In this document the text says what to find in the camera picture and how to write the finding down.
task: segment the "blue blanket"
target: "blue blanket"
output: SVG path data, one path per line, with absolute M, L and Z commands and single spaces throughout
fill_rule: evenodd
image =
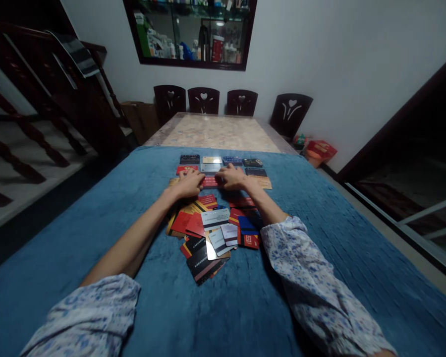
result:
M 302 157 L 204 148 L 142 147 L 0 267 L 0 356 L 17 355 L 48 310 L 71 293 L 175 177 L 181 154 L 259 158 L 268 194 L 300 217 L 335 275 L 401 356 L 446 357 L 446 297 Z M 225 204 L 225 192 L 214 193 Z M 313 356 L 264 250 L 240 248 L 198 287 L 160 230 L 123 356 Z

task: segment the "marble tabletop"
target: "marble tabletop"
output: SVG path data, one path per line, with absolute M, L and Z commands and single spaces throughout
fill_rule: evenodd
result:
M 262 119 L 195 113 L 175 114 L 144 146 L 209 147 L 298 155 Z

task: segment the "chair back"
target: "chair back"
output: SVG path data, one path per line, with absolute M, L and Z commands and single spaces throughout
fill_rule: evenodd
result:
M 257 101 L 258 93 L 244 89 L 229 91 L 226 99 L 226 113 L 233 116 L 252 117 Z
M 287 140 L 292 140 L 312 104 L 311 97 L 302 94 L 280 94 L 276 97 L 270 125 Z
M 197 87 L 188 90 L 191 113 L 218 114 L 220 92 L 216 89 Z
M 160 126 L 169 121 L 176 113 L 187 111 L 185 89 L 172 85 L 154 87 L 157 115 Z

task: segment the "floral shirt sleeve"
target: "floral shirt sleeve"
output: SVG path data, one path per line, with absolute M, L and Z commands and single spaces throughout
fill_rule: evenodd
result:
M 297 217 L 261 230 L 271 265 L 281 276 L 291 309 L 327 355 L 396 354 L 382 330 L 307 235 Z
M 21 356 L 118 356 L 139 291 L 124 274 L 76 289 L 50 310 Z

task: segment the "towel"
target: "towel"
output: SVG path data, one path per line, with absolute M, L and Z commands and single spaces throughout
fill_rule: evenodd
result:
M 47 32 L 52 34 L 68 52 L 84 78 L 99 73 L 99 68 L 94 62 L 91 53 L 83 46 L 81 41 L 71 35 L 61 35 L 53 31 Z

